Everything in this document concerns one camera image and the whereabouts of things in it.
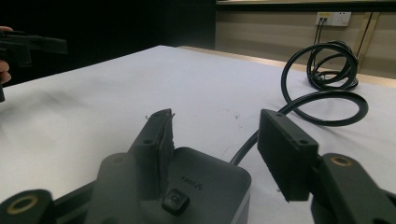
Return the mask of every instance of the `dark background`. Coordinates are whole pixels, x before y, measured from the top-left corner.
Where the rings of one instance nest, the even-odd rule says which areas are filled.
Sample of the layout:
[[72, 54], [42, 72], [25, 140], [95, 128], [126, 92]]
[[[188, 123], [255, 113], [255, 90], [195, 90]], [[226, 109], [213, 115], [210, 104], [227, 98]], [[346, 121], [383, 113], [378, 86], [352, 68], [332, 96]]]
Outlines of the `dark background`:
[[215, 46], [215, 0], [2, 3], [0, 25], [65, 39], [68, 54], [31, 50], [32, 67], [10, 64], [15, 85], [104, 62], [158, 45]]

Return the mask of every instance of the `black cable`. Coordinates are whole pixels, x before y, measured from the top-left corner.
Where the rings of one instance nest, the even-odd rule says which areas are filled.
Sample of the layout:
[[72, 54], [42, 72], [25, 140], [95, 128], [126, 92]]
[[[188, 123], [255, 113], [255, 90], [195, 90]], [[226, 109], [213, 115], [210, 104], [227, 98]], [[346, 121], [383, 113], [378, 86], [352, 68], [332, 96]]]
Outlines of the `black cable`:
[[[316, 55], [323, 49], [331, 49], [336, 51], [337, 53], [327, 57], [324, 60], [321, 60], [315, 67], [314, 70], [312, 70], [312, 62]], [[312, 57], [309, 58], [308, 64], [307, 64], [307, 74], [308, 74], [308, 80], [311, 83], [311, 85], [320, 91], [314, 92], [307, 94], [305, 96], [302, 96], [300, 98], [297, 98], [295, 100], [291, 100], [288, 90], [287, 90], [287, 85], [286, 85], [286, 79], [289, 73], [289, 70], [291, 66], [297, 61], [298, 58], [300, 58], [302, 55], [306, 54], [307, 52], [311, 51], [312, 52]], [[343, 69], [340, 72], [336, 71], [330, 71], [327, 73], [319, 73], [318, 68], [324, 64], [327, 60], [337, 58], [337, 57], [345, 57], [346, 58], [346, 64], [344, 65]], [[369, 106], [367, 102], [358, 94], [350, 92], [350, 91], [345, 91], [346, 89], [351, 89], [351, 87], [356, 87], [357, 85], [357, 80], [356, 80], [356, 75], [358, 71], [358, 60], [356, 57], [353, 55], [352, 51], [350, 48], [343, 42], [340, 41], [332, 41], [329, 43], [325, 44], [315, 44], [313, 46], [310, 46], [308, 48], [302, 49], [295, 53], [289, 61], [286, 63], [285, 68], [283, 69], [282, 72], [282, 78], [281, 78], [281, 89], [282, 89], [282, 94], [283, 97], [285, 98], [287, 104], [282, 107], [278, 112], [282, 113], [284, 115], [287, 115], [289, 112], [294, 111], [296, 114], [298, 114], [301, 118], [317, 124], [317, 125], [324, 125], [324, 126], [346, 126], [355, 122], [358, 122], [359, 120], [363, 119], [367, 113]], [[327, 80], [322, 80], [319, 77], [323, 76], [323, 74], [335, 74], [335, 77]], [[339, 81], [341, 79], [345, 79], [346, 81], [343, 85], [339, 87], [333, 87], [333, 86], [328, 86], [327, 84], [331, 84], [334, 81]], [[302, 110], [298, 109], [299, 106], [316, 101], [316, 100], [321, 100], [321, 99], [327, 99], [327, 98], [341, 98], [341, 99], [346, 99], [349, 101], [352, 101], [359, 107], [359, 111], [352, 117], [348, 119], [341, 119], [341, 120], [323, 120], [323, 119], [317, 119], [314, 117], [311, 117], [307, 114], [305, 114]], [[246, 143], [238, 150], [238, 152], [233, 156], [232, 160], [230, 161], [231, 164], [238, 165], [239, 162], [246, 156], [246, 154], [250, 151], [250, 149], [257, 143], [258, 141], [258, 134], [259, 131], [255, 132], [247, 141]]]

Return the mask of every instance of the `black handheld device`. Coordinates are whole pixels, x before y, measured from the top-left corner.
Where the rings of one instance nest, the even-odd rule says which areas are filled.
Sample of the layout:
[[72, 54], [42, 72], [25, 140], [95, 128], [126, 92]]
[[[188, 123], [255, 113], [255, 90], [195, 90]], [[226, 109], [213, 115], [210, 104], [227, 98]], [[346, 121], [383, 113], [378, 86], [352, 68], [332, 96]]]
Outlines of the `black handheld device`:
[[[28, 35], [20, 31], [0, 31], [0, 60], [16, 63], [19, 67], [30, 67], [31, 49], [67, 54], [67, 43], [63, 39]], [[5, 100], [3, 87], [0, 85], [0, 102]]]

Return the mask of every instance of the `black button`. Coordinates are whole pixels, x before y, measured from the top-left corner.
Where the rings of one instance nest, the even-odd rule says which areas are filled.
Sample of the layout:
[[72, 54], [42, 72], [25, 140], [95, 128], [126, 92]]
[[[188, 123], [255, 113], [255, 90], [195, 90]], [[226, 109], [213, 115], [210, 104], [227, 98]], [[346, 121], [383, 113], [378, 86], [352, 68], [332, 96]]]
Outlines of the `black button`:
[[179, 215], [189, 205], [189, 202], [189, 196], [178, 189], [171, 189], [163, 200], [163, 209], [173, 215]]

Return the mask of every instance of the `white table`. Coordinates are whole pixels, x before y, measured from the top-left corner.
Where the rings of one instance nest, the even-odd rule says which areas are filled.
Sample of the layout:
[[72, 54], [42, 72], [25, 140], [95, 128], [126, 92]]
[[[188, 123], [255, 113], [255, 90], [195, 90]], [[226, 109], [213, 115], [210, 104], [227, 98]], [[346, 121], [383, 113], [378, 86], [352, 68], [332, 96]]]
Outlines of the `white table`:
[[[0, 104], [0, 201], [27, 189], [56, 199], [96, 178], [102, 159], [125, 152], [147, 117], [172, 108], [176, 147], [229, 161], [258, 129], [262, 108], [286, 102], [281, 67], [159, 46], [4, 89]], [[291, 71], [290, 95], [314, 91]], [[319, 153], [359, 161], [378, 186], [396, 192], [396, 89], [361, 83], [370, 105], [362, 121], [337, 128], [289, 117], [319, 142]], [[305, 109], [345, 118], [356, 109], [326, 100]], [[313, 223], [310, 202], [286, 203], [254, 147], [240, 166], [252, 176], [249, 223]]]

